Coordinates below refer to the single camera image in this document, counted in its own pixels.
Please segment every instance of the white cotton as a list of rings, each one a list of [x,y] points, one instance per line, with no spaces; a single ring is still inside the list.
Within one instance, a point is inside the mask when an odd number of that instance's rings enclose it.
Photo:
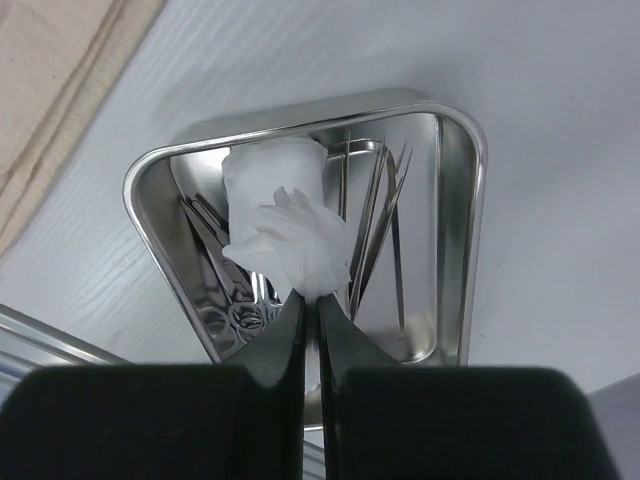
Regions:
[[[256,233],[222,253],[243,268],[264,274],[284,299],[295,289],[313,301],[349,283],[350,252],[345,222],[298,189],[280,187],[271,205],[246,212]]]
[[[231,244],[256,234],[245,220],[248,211],[273,204],[273,193],[280,187],[289,192],[297,188],[314,202],[324,204],[322,172],[326,160],[326,148],[308,136],[233,147],[222,163]]]

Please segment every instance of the metal tray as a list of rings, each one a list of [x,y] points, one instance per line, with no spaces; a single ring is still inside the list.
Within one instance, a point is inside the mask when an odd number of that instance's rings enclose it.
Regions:
[[[413,148],[398,203],[406,330],[401,335],[398,326],[391,235],[355,323],[401,362],[465,364],[486,142],[477,123],[463,112],[404,89],[205,122],[180,135],[175,145],[142,156],[129,170],[124,182],[127,211],[211,360],[223,361],[247,339],[226,319],[228,301],[180,200],[202,195],[226,217],[221,164],[229,149],[301,134],[329,149],[324,185],[332,208],[337,206],[339,161],[345,140],[351,139],[347,225],[352,241],[375,152],[383,142],[394,156],[405,141]],[[276,303],[277,298],[264,301]]]

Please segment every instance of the white table surface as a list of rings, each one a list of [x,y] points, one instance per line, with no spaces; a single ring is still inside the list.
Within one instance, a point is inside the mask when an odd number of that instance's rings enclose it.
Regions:
[[[405,86],[489,140],[471,363],[586,391],[634,374],[639,20],[635,0],[171,0],[0,259],[0,302],[130,360],[206,361],[125,213],[128,167],[196,121]]]

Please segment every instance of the scissors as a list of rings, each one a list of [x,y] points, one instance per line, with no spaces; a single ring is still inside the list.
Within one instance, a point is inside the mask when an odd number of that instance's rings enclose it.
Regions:
[[[251,341],[280,310],[269,299],[267,279],[262,274],[247,272],[222,254],[222,249],[229,244],[229,234],[224,228],[226,221],[208,208],[202,198],[196,197],[191,202],[182,200],[182,207],[204,243],[214,268],[216,264],[221,267],[216,269],[216,273],[229,304],[229,323],[244,341]],[[225,283],[232,288],[225,288]],[[243,300],[234,300],[234,292]]]

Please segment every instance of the towel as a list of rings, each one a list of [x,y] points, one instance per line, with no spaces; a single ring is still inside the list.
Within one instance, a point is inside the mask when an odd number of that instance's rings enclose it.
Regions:
[[[0,0],[0,253],[166,0]]]

